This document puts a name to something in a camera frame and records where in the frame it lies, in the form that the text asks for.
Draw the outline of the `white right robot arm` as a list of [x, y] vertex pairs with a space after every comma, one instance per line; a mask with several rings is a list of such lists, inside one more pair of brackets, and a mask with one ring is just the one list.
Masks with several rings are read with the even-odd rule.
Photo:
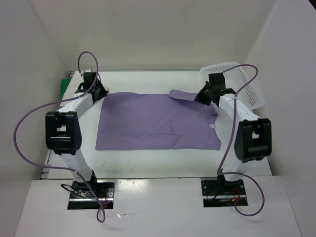
[[[271, 121], [254, 114], [233, 89], [223, 85], [206, 82], [195, 101], [208, 106], [213, 103], [233, 120], [231, 137], [217, 170], [217, 174], [224, 177], [216, 183], [220, 193], [228, 194], [234, 188], [233, 181], [241, 179], [247, 172], [248, 163], [263, 160], [272, 153]], [[231, 148], [238, 159], [237, 167], [225, 171], [223, 165]]]

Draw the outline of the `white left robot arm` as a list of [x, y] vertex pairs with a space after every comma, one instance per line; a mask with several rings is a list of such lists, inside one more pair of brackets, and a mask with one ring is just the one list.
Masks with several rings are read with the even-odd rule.
[[74, 184], [81, 192], [91, 198], [97, 195], [99, 186], [94, 171], [87, 165], [80, 150], [82, 135], [79, 118], [97, 101], [104, 98], [108, 91], [100, 81], [91, 92], [84, 94], [79, 89], [76, 98], [55, 112], [45, 116], [46, 146], [59, 156], [72, 170]]

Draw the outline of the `lavender t shirt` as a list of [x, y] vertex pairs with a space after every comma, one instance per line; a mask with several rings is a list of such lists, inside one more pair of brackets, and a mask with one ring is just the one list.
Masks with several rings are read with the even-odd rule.
[[103, 101], [96, 149], [219, 150], [215, 108], [194, 100], [195, 93], [108, 94]]

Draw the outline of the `green t shirt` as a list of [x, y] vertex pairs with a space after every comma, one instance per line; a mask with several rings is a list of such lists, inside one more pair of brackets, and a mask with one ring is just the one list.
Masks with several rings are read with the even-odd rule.
[[64, 93], [66, 92], [67, 87], [70, 84], [70, 81], [71, 81], [71, 78], [61, 80], [61, 97], [64, 96]]

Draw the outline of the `cream white t shirt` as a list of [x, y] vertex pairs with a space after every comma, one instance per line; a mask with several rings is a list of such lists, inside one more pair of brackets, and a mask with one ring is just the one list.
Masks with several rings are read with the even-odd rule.
[[75, 71], [69, 86], [67, 87], [66, 92], [64, 93], [64, 96], [62, 97], [62, 100], [70, 99], [70, 98], [78, 98], [81, 94], [84, 94], [85, 96], [91, 95], [90, 91], [94, 88], [95, 84], [101, 82], [100, 75], [97, 75], [95, 77], [94, 83], [91, 85], [90, 88], [86, 89], [83, 87], [83, 76], [80, 75], [78, 71]]

